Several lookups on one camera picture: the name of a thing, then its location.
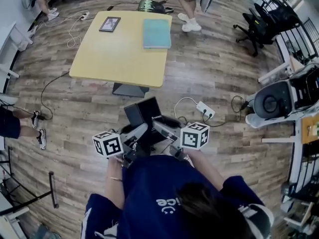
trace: dark hair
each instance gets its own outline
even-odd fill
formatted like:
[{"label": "dark hair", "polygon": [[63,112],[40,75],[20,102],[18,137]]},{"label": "dark hair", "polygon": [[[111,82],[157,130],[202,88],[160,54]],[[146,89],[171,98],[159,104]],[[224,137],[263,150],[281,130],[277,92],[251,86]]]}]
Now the dark hair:
[{"label": "dark hair", "polygon": [[252,239],[248,223],[238,209],[215,198],[199,183],[188,183],[177,191],[191,238]]}]

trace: yellow table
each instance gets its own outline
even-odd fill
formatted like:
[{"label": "yellow table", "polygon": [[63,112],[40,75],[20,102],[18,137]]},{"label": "yellow table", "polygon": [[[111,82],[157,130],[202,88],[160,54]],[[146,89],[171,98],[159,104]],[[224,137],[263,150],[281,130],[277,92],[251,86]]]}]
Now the yellow table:
[{"label": "yellow table", "polygon": [[[100,32],[107,17],[120,17],[113,33]],[[143,49],[144,19],[170,15],[141,11],[100,11],[86,32],[70,76],[114,82],[113,94],[144,97],[163,84],[167,49]]]},{"label": "yellow table", "polygon": [[303,144],[310,143],[319,139],[317,130],[313,134],[314,126],[319,122],[319,114],[316,116],[305,117],[302,119],[302,141]]}]

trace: blue book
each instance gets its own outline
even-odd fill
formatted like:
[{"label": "blue book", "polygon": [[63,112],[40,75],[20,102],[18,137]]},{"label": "blue book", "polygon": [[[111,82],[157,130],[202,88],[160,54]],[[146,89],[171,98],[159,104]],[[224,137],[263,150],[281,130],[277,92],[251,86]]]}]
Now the blue book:
[{"label": "blue book", "polygon": [[144,19],[143,26],[144,49],[169,49],[170,27],[167,19]]}]

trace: white sneaker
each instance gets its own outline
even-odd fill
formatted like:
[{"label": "white sneaker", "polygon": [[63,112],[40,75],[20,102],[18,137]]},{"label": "white sneaker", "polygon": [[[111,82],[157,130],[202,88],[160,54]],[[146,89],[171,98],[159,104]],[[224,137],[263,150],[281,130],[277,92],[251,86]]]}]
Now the white sneaker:
[{"label": "white sneaker", "polygon": [[186,14],[184,14],[184,13],[179,13],[179,14],[177,15],[177,17],[178,17],[180,20],[182,20],[182,21],[185,21],[185,22],[188,22],[188,21],[189,21],[188,16],[187,16]]},{"label": "white sneaker", "polygon": [[181,27],[181,30],[183,32],[201,31],[201,26],[198,24],[192,24],[190,22],[187,22]]},{"label": "white sneaker", "polygon": [[50,13],[50,14],[48,15],[48,21],[51,21],[51,20],[55,19],[56,17],[59,16],[59,14],[60,14],[60,13],[58,13],[58,12]]},{"label": "white sneaker", "polygon": [[31,118],[32,120],[32,128],[37,128],[38,127],[38,122],[39,122],[39,116],[41,115],[41,111],[34,111],[33,112],[33,117]]},{"label": "white sneaker", "polygon": [[49,11],[50,11],[50,14],[53,14],[53,13],[55,13],[57,10],[58,10],[57,8],[52,8],[52,9],[49,10]]},{"label": "white sneaker", "polygon": [[46,133],[45,129],[40,129],[39,132],[41,133],[40,136],[38,136],[36,139],[38,140],[40,144],[41,150],[45,150],[46,148]]}]

